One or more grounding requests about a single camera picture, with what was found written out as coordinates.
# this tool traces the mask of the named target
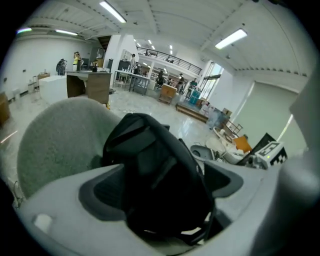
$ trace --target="cardboard box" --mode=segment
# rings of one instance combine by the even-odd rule
[[[9,102],[6,94],[0,93],[0,126],[10,118]]]
[[[226,108],[224,108],[222,112],[225,113],[228,117],[231,117],[231,115],[232,115],[232,112]]]

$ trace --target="wooden platform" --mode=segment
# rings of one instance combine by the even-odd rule
[[[203,114],[200,114],[199,112],[193,110],[193,109],[190,109],[184,105],[181,105],[179,103],[177,103],[175,105],[175,109],[181,113],[184,113],[186,114],[187,116],[189,117],[192,117],[192,118],[195,118],[201,122],[204,122],[206,123],[208,121],[208,117],[204,116]]]

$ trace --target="staircase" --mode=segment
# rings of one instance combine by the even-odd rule
[[[98,40],[105,51],[107,51],[110,39],[111,39],[111,35],[98,37]]]

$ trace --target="gray fabric cushion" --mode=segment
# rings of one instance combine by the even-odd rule
[[[24,196],[56,179],[101,167],[104,144],[120,120],[87,98],[69,98],[44,110],[26,129],[18,150]]]

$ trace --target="fluorescent ceiling light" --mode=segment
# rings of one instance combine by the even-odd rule
[[[118,19],[118,21],[120,21],[121,23],[126,23],[126,19],[124,17],[122,17],[122,15],[116,11],[116,9],[114,9],[109,3],[107,3],[106,1],[103,1],[100,3],[100,5],[105,8],[109,13],[111,13],[114,17],[116,17]]]
[[[73,36],[77,36],[78,35],[77,33],[69,32],[69,31],[65,31],[65,30],[60,30],[60,29],[56,29],[55,32],[62,33],[62,34],[73,35]]]
[[[231,45],[232,43],[234,43],[235,41],[238,41],[241,38],[245,38],[247,35],[248,34],[243,29],[240,28],[233,34],[223,39],[221,42],[217,43],[215,47],[220,50],[228,45]]]
[[[16,31],[17,34],[22,33],[22,32],[27,32],[27,31],[31,31],[32,28],[31,27],[25,27],[25,28],[21,28],[19,30]]]

